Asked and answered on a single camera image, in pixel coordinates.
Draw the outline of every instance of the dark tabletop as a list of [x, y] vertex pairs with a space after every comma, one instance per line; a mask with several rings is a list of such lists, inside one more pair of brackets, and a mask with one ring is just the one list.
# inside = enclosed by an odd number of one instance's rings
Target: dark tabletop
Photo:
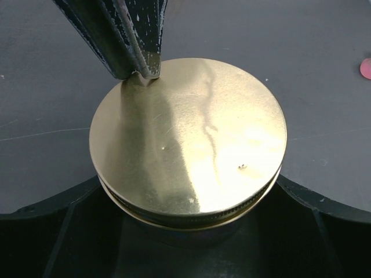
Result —
[[[259, 78], [286, 116], [282, 174], [371, 211], [368, 0], [169, 0], [162, 59]], [[0, 0], [0, 213], [95, 175], [88, 134], [113, 79], [52, 0]]]

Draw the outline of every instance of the metal lid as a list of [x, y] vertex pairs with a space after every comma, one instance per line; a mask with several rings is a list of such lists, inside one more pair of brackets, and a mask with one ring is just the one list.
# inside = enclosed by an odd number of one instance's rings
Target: metal lid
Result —
[[158, 225], [239, 213], [279, 172], [287, 139], [279, 104], [226, 63], [183, 58], [161, 68], [159, 79], [133, 75], [99, 105], [89, 143], [102, 184]]

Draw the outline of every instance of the black plastic holder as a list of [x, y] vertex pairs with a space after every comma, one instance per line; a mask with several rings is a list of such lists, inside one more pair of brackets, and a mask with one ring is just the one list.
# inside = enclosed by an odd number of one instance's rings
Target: black plastic holder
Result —
[[0, 215], [2, 277], [371, 277], [371, 213], [279, 176], [227, 240], [153, 240], [98, 178]]

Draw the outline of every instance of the scratch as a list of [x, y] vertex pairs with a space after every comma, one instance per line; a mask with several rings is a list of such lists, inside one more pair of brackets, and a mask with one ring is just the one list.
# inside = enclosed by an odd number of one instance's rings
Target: scratch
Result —
[[157, 119], [158, 117], [160, 117], [162, 115], [162, 113], [158, 114], [156, 117], [153, 118], [153, 120]]
[[168, 134], [169, 131], [171, 131], [171, 129], [173, 129], [173, 127], [174, 127], [174, 126], [172, 126], [171, 128], [169, 128], [165, 134]]
[[18, 29], [18, 30], [28, 30], [28, 31], [39, 31], [39, 32], [51, 32], [51, 33], [66, 33], [66, 34], [77, 34], [70, 31], [59, 31], [59, 30], [41, 30], [36, 28], [23, 28], [23, 27], [14, 27], [14, 26], [0, 26], [2, 29]]
[[9, 125], [11, 125], [12, 123], [15, 123], [15, 122], [17, 122], [18, 120], [13, 120], [13, 121], [11, 121], [10, 123], [6, 123], [5, 125], [2, 125], [2, 126], [0, 126], [0, 128], [2, 128], [2, 127], [4, 127], [4, 126], [9, 126]]
[[333, 132], [333, 133], [325, 133], [325, 134], [319, 134], [319, 135], [308, 136], [308, 137], [293, 138], [293, 139], [289, 139], [289, 141], [296, 141], [296, 140], [303, 140], [303, 139], [309, 139], [309, 138], [323, 137], [323, 136], [329, 136], [329, 135], [335, 135], [335, 134], [341, 134], [341, 133], [349, 133], [349, 132], [355, 132], [355, 131], [361, 131], [361, 130], [367, 130], [367, 129], [371, 129], [371, 127], [364, 127], [363, 129], [351, 129], [351, 130], [345, 130], [345, 131]]
[[58, 132], [65, 132], [65, 131], [75, 131], [75, 130], [87, 130], [87, 129], [90, 129], [90, 128], [89, 127], [84, 127], [84, 128], [81, 128], [81, 129], [61, 129], [61, 130], [54, 130], [54, 131], [49, 131], [49, 132], [43, 132], [43, 133], [37, 133], [37, 134], [30, 134], [30, 135], [24, 135], [24, 136], [12, 137], [12, 138], [0, 139], [0, 142], [1, 141], [15, 140], [15, 139], [22, 139], [22, 138], [33, 137], [33, 136], [40, 136], [40, 135], [51, 134], [51, 133], [58, 133]]

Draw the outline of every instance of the clamp jaw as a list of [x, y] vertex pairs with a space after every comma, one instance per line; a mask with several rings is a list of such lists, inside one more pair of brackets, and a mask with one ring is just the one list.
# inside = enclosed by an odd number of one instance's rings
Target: clamp jaw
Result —
[[167, 0], [53, 0], [117, 79], [156, 79]]

